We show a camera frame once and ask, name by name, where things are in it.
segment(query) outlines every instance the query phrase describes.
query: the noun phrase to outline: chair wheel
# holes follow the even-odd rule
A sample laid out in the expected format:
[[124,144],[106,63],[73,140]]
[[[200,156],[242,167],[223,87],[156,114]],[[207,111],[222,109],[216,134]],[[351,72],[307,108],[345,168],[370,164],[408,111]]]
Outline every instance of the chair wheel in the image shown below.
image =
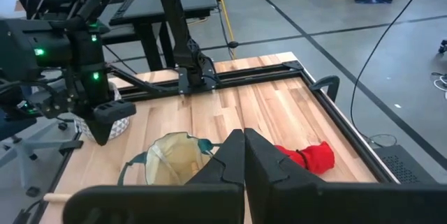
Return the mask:
[[35,186],[28,188],[27,196],[28,197],[37,197],[41,193],[41,190]]
[[31,160],[36,160],[38,157],[37,157],[36,154],[33,154],[33,155],[31,155],[29,158],[30,158]]
[[57,126],[57,128],[58,128],[59,130],[66,130],[66,129],[68,128],[68,125],[67,125],[67,123],[62,122],[62,123],[59,123],[59,125]]

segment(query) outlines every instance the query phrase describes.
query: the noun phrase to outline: red towel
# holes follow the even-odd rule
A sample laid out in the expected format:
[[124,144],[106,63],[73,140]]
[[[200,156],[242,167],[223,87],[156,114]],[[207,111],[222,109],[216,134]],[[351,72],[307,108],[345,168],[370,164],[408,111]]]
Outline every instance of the red towel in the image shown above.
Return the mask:
[[314,174],[323,174],[327,170],[334,168],[334,152],[329,147],[329,144],[324,141],[319,145],[310,146],[301,151],[291,151],[279,145],[275,145],[275,147],[295,163]]

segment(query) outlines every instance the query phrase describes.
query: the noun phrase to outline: white basket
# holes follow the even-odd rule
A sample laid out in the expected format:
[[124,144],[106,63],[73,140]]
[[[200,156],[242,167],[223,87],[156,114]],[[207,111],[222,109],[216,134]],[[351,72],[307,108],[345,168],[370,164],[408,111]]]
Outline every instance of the white basket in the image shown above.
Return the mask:
[[[113,89],[115,93],[115,100],[121,99],[121,94],[119,94],[118,88],[115,84],[109,82],[109,87]],[[84,119],[74,115],[75,128],[78,129],[82,134],[86,135],[91,141],[96,141],[93,137],[89,127],[85,123]],[[120,119],[113,123],[112,130],[110,131],[109,140],[120,136],[129,126],[129,117]]]

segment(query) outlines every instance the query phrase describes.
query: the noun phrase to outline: concrete floor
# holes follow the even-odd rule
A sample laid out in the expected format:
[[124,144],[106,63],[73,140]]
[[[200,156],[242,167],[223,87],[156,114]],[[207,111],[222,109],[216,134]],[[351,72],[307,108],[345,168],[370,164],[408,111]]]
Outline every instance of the concrete floor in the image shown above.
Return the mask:
[[[235,39],[241,43],[238,58],[293,52],[315,79],[338,75],[341,86],[336,102],[348,116],[355,77],[388,23],[409,0],[377,5],[353,0],[225,1]],[[414,0],[372,57],[354,104],[356,125],[365,135],[394,135],[440,183],[447,183],[443,120],[447,101],[433,86],[430,73],[447,73],[447,59],[437,55],[439,43],[447,38],[446,23],[445,0]],[[209,49],[204,50],[206,55],[217,61],[230,59],[218,13],[190,30],[200,46]],[[138,42],[111,48],[123,59],[143,55]],[[105,55],[109,61],[116,60],[109,52]],[[139,73],[148,71],[144,59],[126,63]],[[117,66],[125,70],[122,64]],[[43,160],[48,167],[38,167],[38,171],[54,172],[51,167],[60,161],[55,154],[49,154]],[[8,205],[8,220],[32,202],[17,186],[18,174],[12,165],[0,171],[9,172],[0,179],[0,209],[3,212]],[[43,187],[50,179],[40,172],[36,175]]]

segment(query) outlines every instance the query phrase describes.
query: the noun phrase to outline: wooden table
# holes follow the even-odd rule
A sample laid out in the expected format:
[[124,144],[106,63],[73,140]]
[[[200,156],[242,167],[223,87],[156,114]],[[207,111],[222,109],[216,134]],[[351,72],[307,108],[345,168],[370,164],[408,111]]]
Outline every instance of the wooden table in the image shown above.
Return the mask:
[[[292,53],[282,53],[225,61],[215,66],[217,71],[223,72],[293,60],[296,58]],[[171,70],[138,75],[149,82],[174,80],[177,76]],[[121,80],[111,80],[118,87],[128,85]],[[129,129],[104,147],[81,136],[80,139],[85,140],[84,146],[73,151],[55,193],[74,194],[90,186],[116,184],[125,162],[147,150],[153,141],[167,133],[186,131],[196,137],[223,142],[235,128],[253,128],[272,143],[288,149],[304,149],[325,140],[335,153],[335,167],[323,174],[322,179],[376,182],[366,164],[300,78],[220,89],[193,96],[147,100],[136,103],[136,107],[137,114],[131,117]],[[367,143],[364,144],[379,160]],[[142,165],[130,167],[124,183],[144,184],[143,168]],[[63,207],[63,204],[50,203],[41,223],[61,223]],[[246,222],[250,223],[247,210],[248,205]]]

